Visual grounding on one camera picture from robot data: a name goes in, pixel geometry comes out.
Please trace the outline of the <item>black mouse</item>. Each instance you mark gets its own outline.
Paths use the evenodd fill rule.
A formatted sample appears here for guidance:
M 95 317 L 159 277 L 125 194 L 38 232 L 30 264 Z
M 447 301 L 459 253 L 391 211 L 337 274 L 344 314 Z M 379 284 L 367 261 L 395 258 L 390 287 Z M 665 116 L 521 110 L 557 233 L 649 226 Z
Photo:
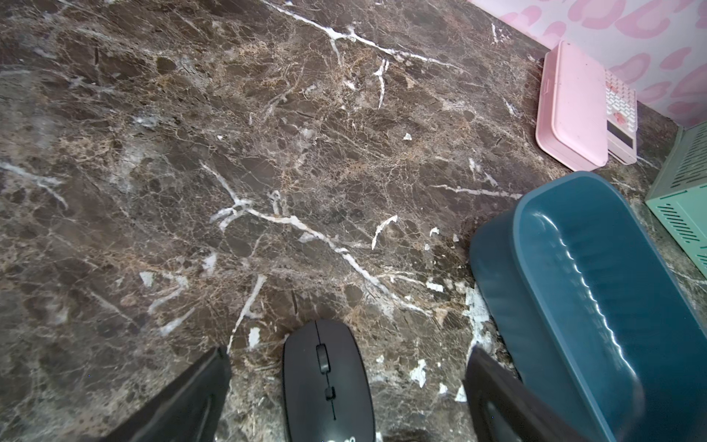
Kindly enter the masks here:
M 282 366 L 289 441 L 374 441 L 366 368 L 351 329 L 313 320 L 285 341 Z

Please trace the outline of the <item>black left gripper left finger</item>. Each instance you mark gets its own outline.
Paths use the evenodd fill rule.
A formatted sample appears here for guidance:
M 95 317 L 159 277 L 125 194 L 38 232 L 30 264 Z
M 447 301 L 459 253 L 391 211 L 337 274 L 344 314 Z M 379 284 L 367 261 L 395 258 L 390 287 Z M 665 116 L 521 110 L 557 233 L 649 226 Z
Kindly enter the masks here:
M 103 440 L 214 441 L 230 379 L 228 351 L 217 346 Z

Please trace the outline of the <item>teal storage box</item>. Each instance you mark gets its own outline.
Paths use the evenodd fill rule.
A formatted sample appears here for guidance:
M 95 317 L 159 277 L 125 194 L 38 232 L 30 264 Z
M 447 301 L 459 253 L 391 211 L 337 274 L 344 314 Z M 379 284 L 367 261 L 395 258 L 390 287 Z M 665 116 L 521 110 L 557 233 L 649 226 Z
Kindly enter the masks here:
M 576 172 L 478 228 L 469 265 L 525 386 L 592 441 L 703 441 L 706 331 L 623 196 Z

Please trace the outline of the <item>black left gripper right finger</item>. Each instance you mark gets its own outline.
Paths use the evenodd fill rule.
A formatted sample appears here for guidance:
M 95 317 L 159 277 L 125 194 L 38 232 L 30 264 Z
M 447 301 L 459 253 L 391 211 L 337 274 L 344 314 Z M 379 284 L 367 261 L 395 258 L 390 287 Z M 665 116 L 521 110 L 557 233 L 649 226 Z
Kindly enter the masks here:
M 465 393 L 479 441 L 585 440 L 480 347 L 469 357 Z

